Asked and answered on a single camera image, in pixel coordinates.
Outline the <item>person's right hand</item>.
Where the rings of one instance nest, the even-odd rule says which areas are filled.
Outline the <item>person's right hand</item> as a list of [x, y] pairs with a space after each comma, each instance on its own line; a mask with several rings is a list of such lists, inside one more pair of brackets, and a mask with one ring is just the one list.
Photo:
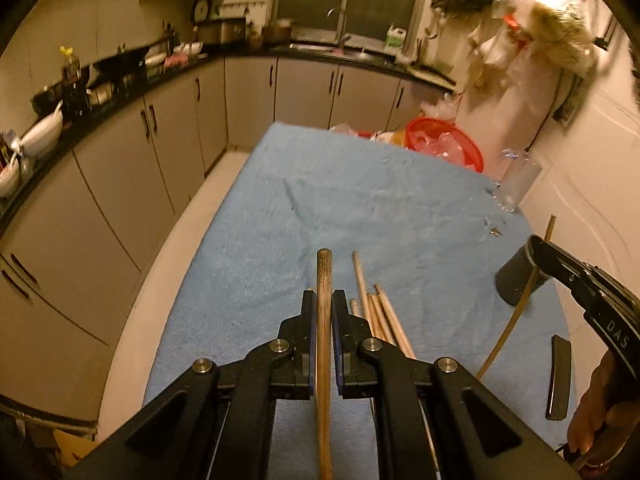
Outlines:
[[589, 388], [580, 398], [568, 426], [567, 444], [571, 453], [586, 454], [593, 446], [596, 432], [604, 424], [612, 427], [638, 425], [638, 400], [617, 404], [612, 404], [608, 400], [608, 389], [613, 385], [616, 367], [614, 354], [607, 351], [593, 370]]

